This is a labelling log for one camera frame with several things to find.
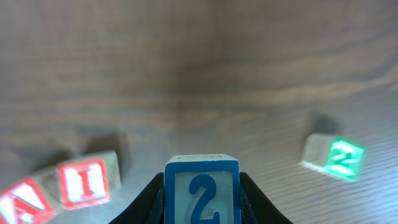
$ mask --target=blue block border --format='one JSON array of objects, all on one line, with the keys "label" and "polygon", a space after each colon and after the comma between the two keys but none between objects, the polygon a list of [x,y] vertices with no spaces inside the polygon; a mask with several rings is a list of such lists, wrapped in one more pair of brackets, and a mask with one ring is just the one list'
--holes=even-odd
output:
[{"label": "blue block border", "polygon": [[175,174],[181,172],[213,172],[231,171],[233,186],[233,213],[234,223],[241,223],[241,200],[238,161],[201,161],[201,162],[172,162],[166,165],[164,172],[164,195],[165,195],[165,224],[175,223]]}]

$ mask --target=wooden table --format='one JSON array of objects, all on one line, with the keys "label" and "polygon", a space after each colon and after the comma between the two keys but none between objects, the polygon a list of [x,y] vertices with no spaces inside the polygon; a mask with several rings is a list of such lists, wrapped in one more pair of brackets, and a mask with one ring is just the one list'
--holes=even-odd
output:
[{"label": "wooden table", "polygon": [[[398,2],[0,2],[0,189],[113,148],[107,223],[175,154],[239,159],[294,223],[398,220]],[[365,145],[347,184],[299,165],[321,118]]]}]

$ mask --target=alphabet block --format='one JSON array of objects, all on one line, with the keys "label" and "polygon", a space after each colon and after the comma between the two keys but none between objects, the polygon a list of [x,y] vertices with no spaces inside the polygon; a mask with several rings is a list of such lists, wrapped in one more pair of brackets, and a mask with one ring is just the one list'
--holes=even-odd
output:
[{"label": "alphabet block", "polygon": [[365,149],[338,136],[311,134],[301,164],[346,181],[359,177]]},{"label": "alphabet block", "polygon": [[235,158],[226,154],[173,156],[164,175],[165,224],[241,223]]},{"label": "alphabet block", "polygon": [[58,173],[61,201],[69,210],[106,203],[121,185],[114,151],[66,161]]},{"label": "alphabet block", "polygon": [[34,179],[27,177],[0,194],[0,223],[46,223],[56,215]]}]

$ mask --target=red-bordered block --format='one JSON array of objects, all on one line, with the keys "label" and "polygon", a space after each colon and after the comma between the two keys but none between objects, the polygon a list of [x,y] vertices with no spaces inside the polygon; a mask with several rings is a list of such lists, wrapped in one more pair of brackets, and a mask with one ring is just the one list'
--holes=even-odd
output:
[{"label": "red-bordered block", "polygon": [[69,210],[106,203],[109,184],[103,159],[90,159],[58,167],[63,207]]},{"label": "red-bordered block", "polygon": [[56,213],[32,178],[0,194],[0,224],[47,223]]}]

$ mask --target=block face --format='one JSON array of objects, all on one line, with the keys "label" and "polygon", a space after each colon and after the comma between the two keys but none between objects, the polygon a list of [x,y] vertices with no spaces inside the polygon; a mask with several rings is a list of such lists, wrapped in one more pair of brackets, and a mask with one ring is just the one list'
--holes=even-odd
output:
[{"label": "block face", "polygon": [[362,147],[336,138],[331,144],[325,172],[347,181],[354,181],[359,176],[364,153]]},{"label": "block face", "polygon": [[241,223],[239,162],[233,157],[174,156],[164,181],[166,224]]},{"label": "block face", "polygon": [[302,164],[317,171],[322,171],[331,143],[335,136],[325,134],[312,134],[307,138]]},{"label": "block face", "polygon": [[46,223],[55,210],[32,178],[26,178],[0,195],[0,223]]},{"label": "block face", "polygon": [[78,209],[109,201],[108,176],[103,159],[62,164],[58,172],[64,208]]},{"label": "block face", "polygon": [[31,175],[38,188],[57,214],[63,211],[56,167],[49,167]]}]

